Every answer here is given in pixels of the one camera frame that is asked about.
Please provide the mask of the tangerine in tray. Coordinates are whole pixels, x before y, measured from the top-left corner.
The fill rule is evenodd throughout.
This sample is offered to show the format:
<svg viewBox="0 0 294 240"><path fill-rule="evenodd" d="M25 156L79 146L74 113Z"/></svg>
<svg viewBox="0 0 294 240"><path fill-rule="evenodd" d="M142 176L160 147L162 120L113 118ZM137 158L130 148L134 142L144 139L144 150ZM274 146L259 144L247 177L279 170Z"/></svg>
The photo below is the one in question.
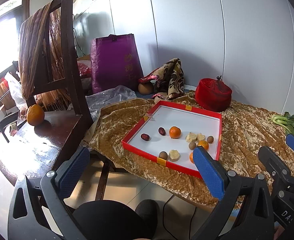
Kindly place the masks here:
<svg viewBox="0 0 294 240"><path fill-rule="evenodd" d="M191 163L194 164L193 152L190 153L190 155L189 155L189 160L191 161Z"/></svg>
<svg viewBox="0 0 294 240"><path fill-rule="evenodd" d="M209 149L209 143L205 140L199 141L197 145L202 146L206 151Z"/></svg>

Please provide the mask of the dark wooden chair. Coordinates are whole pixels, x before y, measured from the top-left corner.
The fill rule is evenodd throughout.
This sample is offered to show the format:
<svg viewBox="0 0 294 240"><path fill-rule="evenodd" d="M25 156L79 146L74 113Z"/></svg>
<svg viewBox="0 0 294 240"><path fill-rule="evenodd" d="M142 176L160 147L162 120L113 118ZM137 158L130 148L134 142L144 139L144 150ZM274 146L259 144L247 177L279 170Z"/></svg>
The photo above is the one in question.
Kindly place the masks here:
<svg viewBox="0 0 294 240"><path fill-rule="evenodd" d="M73 0L53 0L51 10ZM44 110L39 126L28 123L18 130L7 149L0 155L0 171L11 184L18 178L41 178L56 170L77 150L92 126L78 70L73 35L73 9L61 16L61 43L65 77L53 81L52 71L35 87L34 97L25 100L28 106L37 104Z"/></svg>

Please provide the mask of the brown floral patterned cloth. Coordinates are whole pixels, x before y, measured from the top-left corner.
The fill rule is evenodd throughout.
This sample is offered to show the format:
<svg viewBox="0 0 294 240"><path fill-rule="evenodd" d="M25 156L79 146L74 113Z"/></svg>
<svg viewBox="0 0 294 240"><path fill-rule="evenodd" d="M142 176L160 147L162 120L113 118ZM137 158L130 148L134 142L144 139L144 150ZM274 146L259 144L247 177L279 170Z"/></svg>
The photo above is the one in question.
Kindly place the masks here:
<svg viewBox="0 0 294 240"><path fill-rule="evenodd" d="M174 58L138 80L139 85L151 83L153 99L173 100L184 95L184 72L181 60Z"/></svg>

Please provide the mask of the clear plastic bag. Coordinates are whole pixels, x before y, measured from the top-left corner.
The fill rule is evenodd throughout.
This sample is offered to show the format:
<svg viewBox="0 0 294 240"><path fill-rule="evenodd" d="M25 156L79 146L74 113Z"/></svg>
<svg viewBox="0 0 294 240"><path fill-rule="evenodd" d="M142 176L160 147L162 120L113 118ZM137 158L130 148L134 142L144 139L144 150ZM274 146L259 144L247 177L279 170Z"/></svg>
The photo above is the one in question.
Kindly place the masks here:
<svg viewBox="0 0 294 240"><path fill-rule="evenodd" d="M90 114L93 121L96 121L99 117L100 110L114 103L135 99L137 96L135 92L123 85L107 89L105 91L86 96L86 102L90 110Z"/></svg>

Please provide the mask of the green bok choy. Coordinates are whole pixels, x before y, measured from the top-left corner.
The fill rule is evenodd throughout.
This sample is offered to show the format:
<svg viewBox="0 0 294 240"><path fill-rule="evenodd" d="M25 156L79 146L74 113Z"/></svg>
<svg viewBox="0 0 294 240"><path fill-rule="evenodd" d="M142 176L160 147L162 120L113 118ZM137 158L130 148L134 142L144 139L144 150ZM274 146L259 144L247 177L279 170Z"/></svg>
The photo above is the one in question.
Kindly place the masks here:
<svg viewBox="0 0 294 240"><path fill-rule="evenodd" d="M294 136L294 115L289 112L285 112L283 115L274 114L268 120L285 129L286 135L291 134Z"/></svg>

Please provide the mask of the brown striped scarf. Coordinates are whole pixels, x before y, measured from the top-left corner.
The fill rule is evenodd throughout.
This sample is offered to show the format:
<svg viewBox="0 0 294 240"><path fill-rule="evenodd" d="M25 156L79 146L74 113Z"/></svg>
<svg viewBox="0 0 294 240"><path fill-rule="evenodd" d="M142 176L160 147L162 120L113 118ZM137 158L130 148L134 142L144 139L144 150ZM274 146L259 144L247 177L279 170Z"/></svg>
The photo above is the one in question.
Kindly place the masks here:
<svg viewBox="0 0 294 240"><path fill-rule="evenodd" d="M35 95L35 87L42 84L41 78L52 71L53 81L65 77L61 43L61 16L72 9L70 3L63 3L51 10L50 2L27 18L20 29L18 71L21 93L25 100Z"/></svg>

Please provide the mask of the black shoe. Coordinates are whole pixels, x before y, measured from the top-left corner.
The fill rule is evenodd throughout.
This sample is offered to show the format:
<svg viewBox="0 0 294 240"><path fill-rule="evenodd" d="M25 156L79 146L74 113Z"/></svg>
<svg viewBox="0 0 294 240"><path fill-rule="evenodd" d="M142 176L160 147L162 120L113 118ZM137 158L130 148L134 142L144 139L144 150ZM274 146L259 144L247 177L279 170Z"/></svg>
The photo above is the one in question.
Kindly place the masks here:
<svg viewBox="0 0 294 240"><path fill-rule="evenodd" d="M114 200L80 205L73 217L87 239L152 239L158 225L158 204L141 201L135 210Z"/></svg>

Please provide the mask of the golden velvet table cloth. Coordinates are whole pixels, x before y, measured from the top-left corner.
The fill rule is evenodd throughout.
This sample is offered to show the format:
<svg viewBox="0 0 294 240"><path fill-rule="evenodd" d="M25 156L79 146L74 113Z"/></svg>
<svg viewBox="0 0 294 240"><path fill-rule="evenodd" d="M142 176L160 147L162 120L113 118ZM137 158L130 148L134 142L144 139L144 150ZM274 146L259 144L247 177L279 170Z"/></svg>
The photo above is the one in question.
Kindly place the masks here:
<svg viewBox="0 0 294 240"><path fill-rule="evenodd" d="M270 122L272 112L232 101L221 113L201 109L194 93L173 101L135 98L101 109L90 148L128 172L149 180L191 202L213 207L212 197L190 161L188 133L213 136L212 158L226 170L244 177L261 173L268 185L272 176L259 161L258 151L269 147L294 176L294 151L284 129Z"/></svg>

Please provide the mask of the purple shopping bag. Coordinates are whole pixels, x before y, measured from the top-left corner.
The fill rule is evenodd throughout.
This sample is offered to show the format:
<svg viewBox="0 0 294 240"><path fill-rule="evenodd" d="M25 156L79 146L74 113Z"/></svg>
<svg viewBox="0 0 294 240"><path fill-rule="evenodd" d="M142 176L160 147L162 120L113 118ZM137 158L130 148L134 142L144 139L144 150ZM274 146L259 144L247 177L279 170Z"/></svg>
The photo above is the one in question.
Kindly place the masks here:
<svg viewBox="0 0 294 240"><path fill-rule="evenodd" d="M133 34L93 39L90 57L94 94L118 85L136 90L143 77Z"/></svg>

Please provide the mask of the red velvet drawstring pouch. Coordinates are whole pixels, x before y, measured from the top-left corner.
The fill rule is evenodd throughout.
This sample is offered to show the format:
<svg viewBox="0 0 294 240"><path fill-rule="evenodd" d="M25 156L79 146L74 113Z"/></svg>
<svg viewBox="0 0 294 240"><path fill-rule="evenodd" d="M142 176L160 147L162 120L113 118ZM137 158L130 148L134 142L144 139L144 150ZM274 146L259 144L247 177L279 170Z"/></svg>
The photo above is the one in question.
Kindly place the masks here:
<svg viewBox="0 0 294 240"><path fill-rule="evenodd" d="M204 109L221 112L225 111L232 100L232 90L224 84L222 76L216 79L204 78L199 81L195 90L195 101Z"/></svg>

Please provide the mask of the brown longan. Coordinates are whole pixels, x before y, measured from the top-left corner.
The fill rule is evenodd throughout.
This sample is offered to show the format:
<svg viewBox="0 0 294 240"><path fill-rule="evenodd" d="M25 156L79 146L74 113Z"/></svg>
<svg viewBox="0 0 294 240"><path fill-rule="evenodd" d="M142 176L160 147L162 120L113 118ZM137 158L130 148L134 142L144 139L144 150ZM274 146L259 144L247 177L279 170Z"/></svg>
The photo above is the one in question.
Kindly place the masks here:
<svg viewBox="0 0 294 240"><path fill-rule="evenodd" d="M212 144L212 143L214 142L214 137L213 137L213 136L208 136L208 137L207 137L207 142L208 142L209 144Z"/></svg>
<svg viewBox="0 0 294 240"><path fill-rule="evenodd" d="M190 150L193 150L196 146L197 146L197 144L194 141L190 142L188 145Z"/></svg>
<svg viewBox="0 0 294 240"><path fill-rule="evenodd" d="M158 157L161 158L161 159L163 159L163 160L167 160L168 159L168 154L165 151L161 151L159 153L159 156Z"/></svg>

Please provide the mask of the dark red jujube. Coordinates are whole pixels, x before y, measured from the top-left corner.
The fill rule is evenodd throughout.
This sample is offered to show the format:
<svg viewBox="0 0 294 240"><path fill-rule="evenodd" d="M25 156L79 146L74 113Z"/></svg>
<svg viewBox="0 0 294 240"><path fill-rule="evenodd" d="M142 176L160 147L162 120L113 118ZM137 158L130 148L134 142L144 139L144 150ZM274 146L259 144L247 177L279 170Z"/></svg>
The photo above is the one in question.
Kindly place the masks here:
<svg viewBox="0 0 294 240"><path fill-rule="evenodd" d="M164 129L163 127L160 127L160 128L158 129L158 132L159 132L159 134L162 135L162 136L165 136L165 135L166 135L166 131L165 131L165 129Z"/></svg>

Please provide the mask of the red shallow box tray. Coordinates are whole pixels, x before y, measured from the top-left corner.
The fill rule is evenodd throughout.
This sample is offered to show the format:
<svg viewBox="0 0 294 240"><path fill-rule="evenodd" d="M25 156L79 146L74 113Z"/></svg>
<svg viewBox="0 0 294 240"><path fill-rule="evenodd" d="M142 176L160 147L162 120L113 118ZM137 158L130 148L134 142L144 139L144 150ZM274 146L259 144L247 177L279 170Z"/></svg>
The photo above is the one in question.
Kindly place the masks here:
<svg viewBox="0 0 294 240"><path fill-rule="evenodd" d="M222 115L191 105L159 101L123 138L123 148L175 171L200 177L194 146L219 159Z"/></svg>

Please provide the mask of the red plastic bag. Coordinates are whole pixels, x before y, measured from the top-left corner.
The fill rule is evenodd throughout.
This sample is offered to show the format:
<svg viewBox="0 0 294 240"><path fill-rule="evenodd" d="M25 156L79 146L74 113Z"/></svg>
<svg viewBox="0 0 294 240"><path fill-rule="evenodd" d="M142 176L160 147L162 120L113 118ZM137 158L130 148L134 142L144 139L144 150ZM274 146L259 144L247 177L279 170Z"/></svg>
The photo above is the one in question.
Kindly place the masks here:
<svg viewBox="0 0 294 240"><path fill-rule="evenodd" d="M91 77L91 62L89 60L78 61L78 70L82 79Z"/></svg>

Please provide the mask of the large orange on chair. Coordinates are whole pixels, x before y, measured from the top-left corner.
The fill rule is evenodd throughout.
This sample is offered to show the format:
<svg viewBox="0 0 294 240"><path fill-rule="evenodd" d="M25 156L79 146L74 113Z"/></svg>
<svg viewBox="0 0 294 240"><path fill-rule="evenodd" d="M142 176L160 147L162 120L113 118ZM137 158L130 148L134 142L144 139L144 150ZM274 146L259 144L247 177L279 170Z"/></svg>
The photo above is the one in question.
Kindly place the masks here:
<svg viewBox="0 0 294 240"><path fill-rule="evenodd" d="M44 110L41 106L34 104L28 108L27 123L31 126L39 126L44 121Z"/></svg>

